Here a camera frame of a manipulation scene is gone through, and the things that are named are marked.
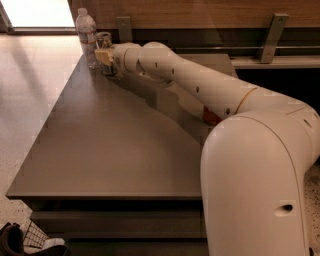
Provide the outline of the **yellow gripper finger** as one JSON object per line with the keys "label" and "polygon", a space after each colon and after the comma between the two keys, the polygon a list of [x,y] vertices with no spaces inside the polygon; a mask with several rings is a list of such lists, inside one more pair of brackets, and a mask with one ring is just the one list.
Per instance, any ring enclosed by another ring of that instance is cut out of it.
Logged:
{"label": "yellow gripper finger", "polygon": [[95,56],[102,64],[111,66],[113,63],[113,51],[110,49],[96,49]]}

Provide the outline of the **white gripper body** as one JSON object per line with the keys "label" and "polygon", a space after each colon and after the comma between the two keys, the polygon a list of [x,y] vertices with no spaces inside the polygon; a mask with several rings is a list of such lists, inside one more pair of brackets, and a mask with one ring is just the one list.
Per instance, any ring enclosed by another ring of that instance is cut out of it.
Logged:
{"label": "white gripper body", "polygon": [[139,54],[141,46],[134,43],[116,44],[114,46],[113,64],[117,71],[123,76],[128,74],[139,74],[141,66],[139,64]]}

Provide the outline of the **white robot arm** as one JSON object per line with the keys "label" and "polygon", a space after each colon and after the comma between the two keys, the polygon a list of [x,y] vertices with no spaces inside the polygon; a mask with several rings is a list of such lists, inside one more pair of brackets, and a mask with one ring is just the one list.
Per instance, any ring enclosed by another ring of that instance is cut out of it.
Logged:
{"label": "white robot arm", "polygon": [[158,42],[117,44],[95,55],[123,73],[176,83],[220,118],[201,155],[210,256],[311,256],[304,176],[320,155],[312,107]]}

